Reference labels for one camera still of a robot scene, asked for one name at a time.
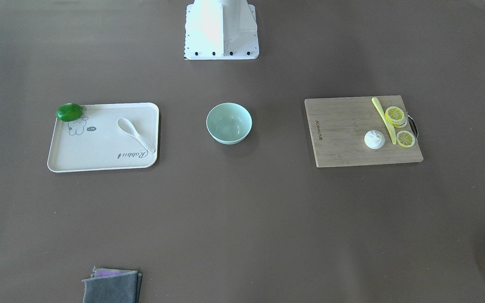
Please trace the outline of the grey folded cloth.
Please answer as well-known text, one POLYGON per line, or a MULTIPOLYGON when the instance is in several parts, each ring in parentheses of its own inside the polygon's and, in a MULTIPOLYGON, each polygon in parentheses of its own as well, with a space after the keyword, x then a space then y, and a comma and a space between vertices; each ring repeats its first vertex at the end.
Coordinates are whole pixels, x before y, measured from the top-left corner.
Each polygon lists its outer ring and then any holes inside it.
POLYGON ((83 303, 138 303, 142 274, 137 270, 93 267, 84 283, 83 303))

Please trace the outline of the yellow plastic knife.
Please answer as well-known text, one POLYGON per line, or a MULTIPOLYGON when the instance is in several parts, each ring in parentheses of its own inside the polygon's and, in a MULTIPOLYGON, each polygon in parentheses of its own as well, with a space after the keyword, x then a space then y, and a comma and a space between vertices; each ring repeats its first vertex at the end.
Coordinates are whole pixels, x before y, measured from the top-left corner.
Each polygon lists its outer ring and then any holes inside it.
POLYGON ((385 126, 388 130, 392 144, 396 145, 397 144, 396 129, 394 128, 393 124, 391 122, 389 122, 389 120, 386 119, 385 111, 383 110, 383 107, 382 107, 379 99, 377 97, 373 97, 371 99, 371 101, 372 101, 373 105, 375 106, 375 109, 378 111, 381 119, 383 120, 383 123, 385 124, 385 126))

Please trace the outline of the white steamed bun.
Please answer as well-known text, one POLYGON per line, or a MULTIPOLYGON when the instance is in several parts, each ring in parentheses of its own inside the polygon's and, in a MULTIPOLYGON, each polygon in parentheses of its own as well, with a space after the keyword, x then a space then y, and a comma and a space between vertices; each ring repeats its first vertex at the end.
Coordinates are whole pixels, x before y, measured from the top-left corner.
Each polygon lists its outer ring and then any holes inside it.
POLYGON ((386 142, 385 135, 378 130, 370 130, 364 136, 364 143, 370 149, 381 149, 386 142))

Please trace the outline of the green lime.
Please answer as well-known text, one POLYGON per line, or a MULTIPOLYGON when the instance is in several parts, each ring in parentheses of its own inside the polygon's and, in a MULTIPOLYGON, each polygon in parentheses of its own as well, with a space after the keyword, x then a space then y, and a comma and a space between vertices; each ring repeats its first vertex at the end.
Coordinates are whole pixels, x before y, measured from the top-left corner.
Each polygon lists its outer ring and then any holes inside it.
POLYGON ((79 119, 83 114, 81 106, 75 103, 66 103, 56 110, 56 117, 63 122, 71 122, 79 119))

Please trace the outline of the cream rabbit serving tray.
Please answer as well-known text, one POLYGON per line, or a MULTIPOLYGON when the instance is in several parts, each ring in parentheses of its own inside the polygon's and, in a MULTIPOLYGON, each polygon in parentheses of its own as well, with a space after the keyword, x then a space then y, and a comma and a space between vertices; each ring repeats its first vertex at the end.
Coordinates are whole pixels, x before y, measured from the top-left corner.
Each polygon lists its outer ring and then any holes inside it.
POLYGON ((158 158, 160 110, 152 102, 83 105, 75 121, 56 119, 47 166, 52 172, 134 169, 158 158), (149 147, 119 127, 128 119, 149 147))

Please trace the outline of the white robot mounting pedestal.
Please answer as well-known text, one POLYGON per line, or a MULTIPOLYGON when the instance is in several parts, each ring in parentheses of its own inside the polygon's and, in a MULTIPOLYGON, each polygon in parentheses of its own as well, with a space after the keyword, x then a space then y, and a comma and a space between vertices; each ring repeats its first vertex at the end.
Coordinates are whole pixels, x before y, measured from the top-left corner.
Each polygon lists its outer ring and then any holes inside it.
POLYGON ((246 0, 195 0, 186 7, 185 60, 259 57, 256 8, 246 0))

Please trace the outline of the white ceramic spoon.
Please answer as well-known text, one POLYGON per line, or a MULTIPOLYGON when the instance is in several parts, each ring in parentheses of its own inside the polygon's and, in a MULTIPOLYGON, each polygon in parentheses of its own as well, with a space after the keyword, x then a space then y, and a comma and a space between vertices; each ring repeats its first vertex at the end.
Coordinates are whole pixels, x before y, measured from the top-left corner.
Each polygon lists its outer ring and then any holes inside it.
POLYGON ((156 152, 156 146, 151 144, 144 136, 142 136, 137 131, 134 124, 131 121, 129 121, 129 119, 124 117, 119 118, 116 121, 116 124, 122 132, 137 140, 137 142, 140 143, 141 146, 143 146, 143 148, 148 150, 150 153, 156 152))

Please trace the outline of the upper lemon slice stack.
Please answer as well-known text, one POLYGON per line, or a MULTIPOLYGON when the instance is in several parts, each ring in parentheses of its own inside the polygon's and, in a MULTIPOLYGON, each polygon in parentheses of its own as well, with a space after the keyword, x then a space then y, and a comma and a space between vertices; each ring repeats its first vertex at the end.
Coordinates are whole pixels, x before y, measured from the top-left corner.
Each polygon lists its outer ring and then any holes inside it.
POLYGON ((397 106, 388 107, 385 111, 385 118, 395 128, 404 128, 408 124, 406 114, 397 106))

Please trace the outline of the mint green bowl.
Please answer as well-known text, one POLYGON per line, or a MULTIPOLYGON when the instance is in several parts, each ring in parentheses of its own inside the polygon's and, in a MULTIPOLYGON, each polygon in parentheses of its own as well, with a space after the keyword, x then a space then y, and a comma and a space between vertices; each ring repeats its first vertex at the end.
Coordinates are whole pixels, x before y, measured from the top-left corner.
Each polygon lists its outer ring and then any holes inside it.
POLYGON ((221 144, 233 145, 244 140, 253 126, 253 119, 245 107, 225 102, 211 109, 206 117, 210 136, 221 144))

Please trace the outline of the wooden cutting board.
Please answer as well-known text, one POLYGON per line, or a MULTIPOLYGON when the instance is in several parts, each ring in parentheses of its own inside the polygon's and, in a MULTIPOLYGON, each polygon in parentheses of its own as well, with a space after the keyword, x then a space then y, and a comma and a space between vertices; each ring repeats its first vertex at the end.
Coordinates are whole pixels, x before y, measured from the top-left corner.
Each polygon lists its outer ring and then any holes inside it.
POLYGON ((423 161, 418 143, 394 145, 370 96, 307 98, 304 101, 317 167, 385 165, 423 161), (369 148, 364 137, 382 132, 384 145, 369 148))

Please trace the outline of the lower lemon slice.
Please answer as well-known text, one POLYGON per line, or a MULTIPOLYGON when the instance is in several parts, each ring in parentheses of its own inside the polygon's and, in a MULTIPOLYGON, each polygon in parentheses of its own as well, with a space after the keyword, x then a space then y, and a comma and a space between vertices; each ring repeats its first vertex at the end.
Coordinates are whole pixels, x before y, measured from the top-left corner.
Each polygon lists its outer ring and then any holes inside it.
POLYGON ((399 146, 410 148, 415 145, 416 137, 411 132, 401 130, 396 134, 396 142, 399 146))

